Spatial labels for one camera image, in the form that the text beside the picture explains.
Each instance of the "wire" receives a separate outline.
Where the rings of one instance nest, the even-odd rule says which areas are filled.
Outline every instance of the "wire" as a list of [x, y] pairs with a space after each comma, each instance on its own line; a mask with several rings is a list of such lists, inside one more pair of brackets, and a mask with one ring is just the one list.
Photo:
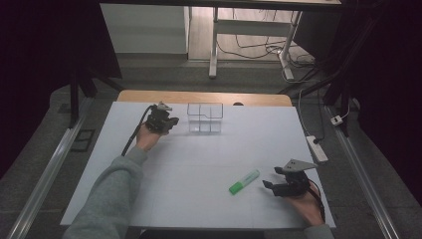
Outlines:
[[264, 55], [262, 55], [262, 56], [249, 57], [249, 56], [241, 55], [241, 54], [238, 54], [238, 53], [234, 53], [234, 52], [227, 52], [227, 51], [223, 50], [223, 49], [220, 47], [220, 44], [218, 43], [218, 41], [217, 41], [217, 46], [218, 46], [218, 48], [220, 49], [220, 51], [222, 51], [223, 53], [226, 53], [226, 54], [231, 54], [231, 55], [235, 55], [235, 56], [239, 56], [239, 57], [243, 57], [243, 58], [247, 58], [247, 59], [259, 59], [259, 58], [263, 58], [263, 57], [268, 56], [268, 55], [270, 55], [270, 54], [271, 54], [271, 52], [267, 52], [266, 54], [264, 54]]
[[[319, 74], [319, 82], [322, 82], [322, 76]], [[322, 119], [322, 113], [320, 112], [320, 101], [319, 101], [319, 88], [316, 91], [316, 97], [317, 97], [317, 109], [319, 111], [319, 119], [320, 119], [320, 126], [322, 127], [322, 137], [318, 139], [318, 141], [321, 141], [325, 138], [325, 128], [323, 126], [323, 119]]]
[[298, 103], [298, 108], [299, 108], [299, 118], [301, 119], [301, 125], [304, 128], [305, 132], [308, 134], [308, 136], [311, 136], [310, 132], [307, 130], [307, 127], [304, 124], [304, 119], [302, 118], [302, 110], [301, 110], [301, 97], [302, 97], [302, 91], [304, 89], [301, 89], [301, 91], [299, 92], [299, 103]]
[[[232, 8], [232, 16], [233, 16], [233, 19], [235, 20], [235, 19], [237, 19], [237, 15], [236, 15], [236, 12], [235, 12], [235, 9], [234, 8]], [[269, 10], [266, 10], [266, 15], [265, 15], [265, 17], [263, 18], [263, 20], [261, 20], [261, 21], [265, 21], [266, 19], [267, 19], [267, 17], [268, 17], [268, 15], [269, 15]], [[277, 10], [274, 12], [274, 16], [273, 16], [273, 22], [276, 20], [276, 15], [277, 15]], [[256, 44], [256, 45], [247, 45], [247, 46], [241, 46], [240, 45], [240, 43], [239, 43], [239, 39], [238, 39], [238, 35], [235, 35], [235, 37], [236, 37], [236, 43], [237, 43], [237, 45], [238, 45], [238, 47], [239, 48], [253, 48], [253, 47], [262, 47], [262, 46], [265, 46], [266, 47], [266, 51], [267, 52], [269, 52], [268, 50], [267, 50], [267, 45], [269, 45], [269, 44], [279, 44], [279, 43], [285, 43], [286, 41], [279, 41], [279, 42], [272, 42], [272, 43], [269, 43], [268, 41], [269, 41], [269, 39], [270, 39], [270, 37], [267, 37], [267, 41], [266, 41], [266, 43], [263, 43], [263, 44]]]
[[347, 117], [349, 112], [350, 112], [350, 104], [347, 106], [347, 113], [341, 118], [343, 119], [343, 118]]
[[126, 146], [123, 149], [123, 152], [121, 153], [122, 156], [126, 155], [127, 150], [130, 147], [130, 144], [133, 142], [133, 139], [136, 137], [137, 133], [139, 132], [140, 127], [142, 126], [143, 123], [143, 119], [145, 118], [146, 113], [152, 108], [152, 106], [149, 106], [145, 112], [142, 115], [142, 118], [140, 118], [139, 124], [137, 125], [137, 127], [134, 129], [132, 135], [130, 136], [129, 140], [127, 141]]

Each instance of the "green highlighter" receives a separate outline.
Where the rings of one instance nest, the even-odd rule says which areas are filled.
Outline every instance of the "green highlighter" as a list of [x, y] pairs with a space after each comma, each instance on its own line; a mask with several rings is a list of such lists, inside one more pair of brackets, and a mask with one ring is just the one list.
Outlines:
[[237, 181], [233, 186], [229, 188], [229, 191], [235, 195], [238, 191], [242, 190], [242, 188], [246, 187], [249, 183], [255, 180], [257, 177], [260, 176], [260, 171], [255, 169], [248, 173], [248, 175], [244, 176], [242, 179]]

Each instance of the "floor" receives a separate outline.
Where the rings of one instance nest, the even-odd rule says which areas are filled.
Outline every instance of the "floor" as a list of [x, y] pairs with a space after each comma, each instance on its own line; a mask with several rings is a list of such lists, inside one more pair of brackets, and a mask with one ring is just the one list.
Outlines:
[[[242, 44], [253, 44], [243, 40], [241, 39]], [[127, 89], [276, 94], [291, 85], [283, 80], [280, 64], [272, 60], [222, 61], [218, 66], [218, 77], [213, 81], [208, 79], [206, 62], [193, 60], [186, 62], [159, 57], [147, 59], [119, 57], [118, 60], [123, 79], [116, 81]], [[294, 75], [298, 79], [308, 70], [293, 68]], [[317, 76], [308, 83], [298, 84], [292, 91], [298, 92], [318, 82], [319, 77], [323, 76]], [[99, 93], [82, 127], [83, 131], [92, 133], [92, 140], [77, 141], [73, 144], [73, 149], [66, 157], [26, 238], [60, 238], [66, 230], [60, 226], [60, 220], [90, 158], [107, 112], [118, 95], [117, 91], [100, 81], [95, 80], [95, 84]], [[320, 96], [323, 96], [325, 90], [320, 89], [303, 97], [301, 106], [298, 99], [293, 99], [293, 104], [302, 114], [307, 130], [318, 137], [324, 135], [321, 146], [329, 158], [329, 163], [320, 167], [318, 174], [337, 225], [337, 228], [333, 229], [333, 234], [336, 238], [345, 239], [386, 238], [336, 136], [335, 128], [330, 124], [329, 117], [324, 111], [319, 114], [319, 109], [323, 109]], [[44, 120], [14, 165], [0, 180], [0, 238], [6, 238], [8, 235], [69, 125], [69, 98], [68, 87], [52, 94], [51, 106]], [[421, 206], [376, 145], [360, 130], [356, 120], [358, 107], [350, 106], [348, 125], [350, 140], [391, 216], [400, 238], [421, 238]], [[332, 106], [331, 109], [334, 112], [338, 111], [336, 106]], [[138, 230], [130, 228], [126, 238], [137, 238], [138, 233]], [[305, 238], [301, 231], [266, 231], [265, 236], [267, 239]]]

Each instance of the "clear acrylic box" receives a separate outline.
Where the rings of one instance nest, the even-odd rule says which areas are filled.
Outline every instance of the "clear acrylic box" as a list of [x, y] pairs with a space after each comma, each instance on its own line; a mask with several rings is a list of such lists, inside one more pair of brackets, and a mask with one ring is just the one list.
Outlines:
[[220, 132], [223, 119], [221, 103], [189, 103], [187, 106], [189, 131]]

